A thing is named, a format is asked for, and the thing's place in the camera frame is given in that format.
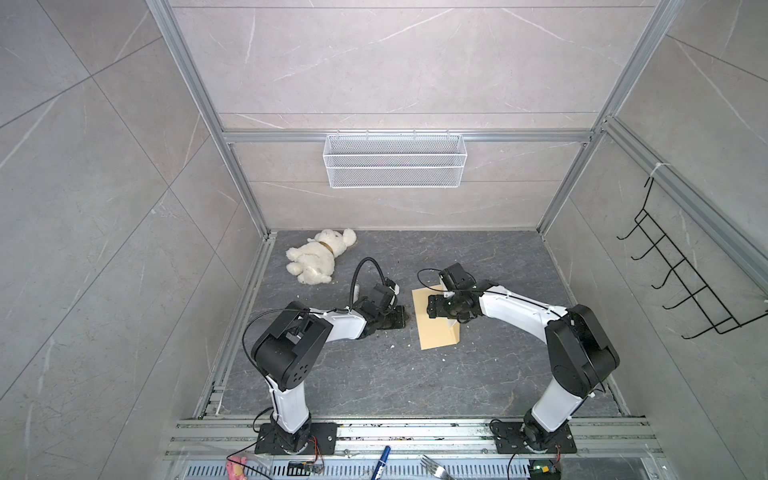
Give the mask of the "yellow envelope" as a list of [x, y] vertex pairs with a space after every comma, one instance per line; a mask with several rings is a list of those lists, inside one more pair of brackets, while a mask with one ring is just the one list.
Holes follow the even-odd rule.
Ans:
[[427, 306], [430, 295], [432, 292], [427, 288], [412, 291], [420, 348], [429, 350], [458, 344], [460, 341], [460, 324], [456, 320], [444, 317], [430, 318], [428, 316]]

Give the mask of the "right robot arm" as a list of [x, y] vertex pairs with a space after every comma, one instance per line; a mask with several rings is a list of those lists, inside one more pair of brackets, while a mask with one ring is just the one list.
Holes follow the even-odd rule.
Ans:
[[587, 306], [550, 305], [532, 300], [489, 280], [478, 281], [461, 264], [438, 272], [427, 306], [431, 318], [467, 323], [478, 317], [497, 319], [533, 335], [548, 352], [552, 380], [526, 412], [517, 433], [498, 431], [497, 438], [517, 437], [521, 447], [536, 453], [566, 450], [559, 440], [568, 421], [620, 365], [620, 356]]

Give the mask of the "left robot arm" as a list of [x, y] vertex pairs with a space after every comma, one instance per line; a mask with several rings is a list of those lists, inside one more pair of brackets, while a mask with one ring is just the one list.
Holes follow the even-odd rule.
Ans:
[[278, 309], [274, 321], [252, 346], [244, 348], [268, 385], [272, 412], [267, 436], [276, 440], [280, 450], [299, 454], [313, 442], [304, 381], [327, 343], [407, 326], [409, 315], [399, 303], [398, 292], [398, 285], [384, 275], [379, 263], [365, 257], [354, 270], [345, 308], [318, 310], [293, 301]]

